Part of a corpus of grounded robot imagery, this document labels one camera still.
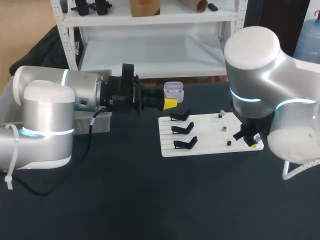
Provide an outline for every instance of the robotic arm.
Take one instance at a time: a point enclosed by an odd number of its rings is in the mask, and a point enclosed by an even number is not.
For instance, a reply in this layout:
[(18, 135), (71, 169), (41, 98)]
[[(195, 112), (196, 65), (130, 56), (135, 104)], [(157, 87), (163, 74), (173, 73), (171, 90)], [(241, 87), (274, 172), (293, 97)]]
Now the robotic arm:
[(52, 169), (72, 155), (74, 111), (130, 111), (144, 107), (165, 110), (177, 99), (166, 98), (163, 87), (144, 87), (134, 65), (124, 64), (122, 76), (22, 66), (13, 78), (13, 97), (23, 106), (23, 128), (0, 128), (0, 170)]
[(235, 33), (224, 49), (235, 115), (234, 135), (251, 146), (264, 132), (278, 157), (296, 164), (320, 158), (320, 65), (296, 60), (271, 30), (253, 26)]

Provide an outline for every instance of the wooden floor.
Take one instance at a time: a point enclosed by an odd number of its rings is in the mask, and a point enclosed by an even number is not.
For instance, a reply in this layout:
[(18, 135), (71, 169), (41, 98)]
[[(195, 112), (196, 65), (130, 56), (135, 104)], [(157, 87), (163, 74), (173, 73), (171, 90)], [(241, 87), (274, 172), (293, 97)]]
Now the wooden floor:
[(0, 95), (10, 66), (55, 25), (50, 0), (0, 0)]

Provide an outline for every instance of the dark table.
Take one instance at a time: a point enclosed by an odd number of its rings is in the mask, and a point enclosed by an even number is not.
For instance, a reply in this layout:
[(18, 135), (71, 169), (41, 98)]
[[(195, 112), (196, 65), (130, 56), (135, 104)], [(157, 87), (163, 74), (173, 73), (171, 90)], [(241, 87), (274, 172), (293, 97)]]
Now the dark table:
[[(230, 111), (228, 83), (185, 86), (179, 109)], [(0, 184), (1, 240), (318, 240), (320, 169), (282, 180), (284, 161), (260, 152), (163, 158), (158, 117), (114, 113), (111, 132), (95, 134), (86, 162), (56, 192), (35, 197)], [(45, 191), (71, 163), (16, 174)]]

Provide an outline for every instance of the blue water bottle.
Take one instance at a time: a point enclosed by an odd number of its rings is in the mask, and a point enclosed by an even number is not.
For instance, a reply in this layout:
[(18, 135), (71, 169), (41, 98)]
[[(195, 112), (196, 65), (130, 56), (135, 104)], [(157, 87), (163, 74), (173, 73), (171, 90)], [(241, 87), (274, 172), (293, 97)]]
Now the blue water bottle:
[(320, 10), (317, 20), (305, 21), (293, 57), (298, 60), (320, 64)]

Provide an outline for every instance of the metal shelving unit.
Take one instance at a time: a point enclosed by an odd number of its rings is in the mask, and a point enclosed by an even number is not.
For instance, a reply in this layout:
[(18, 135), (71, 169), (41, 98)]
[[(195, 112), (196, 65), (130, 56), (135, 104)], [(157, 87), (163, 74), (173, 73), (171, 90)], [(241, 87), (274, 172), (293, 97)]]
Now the metal shelving unit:
[[(204, 13), (195, 13), (179, 0), (161, 0), (161, 14), (150, 17), (132, 17), (130, 0), (110, 2), (108, 15), (90, 10), (81, 17), (70, 10), (75, 3), (68, 0), (64, 17), (60, 1), (51, 0), (71, 70), (112, 70), (120, 76), (122, 63), (130, 63), (141, 78), (225, 75), (224, 44), (243, 28), (248, 0), (209, 0), (219, 11)], [(79, 66), (74, 27), (80, 27), (85, 46)]]

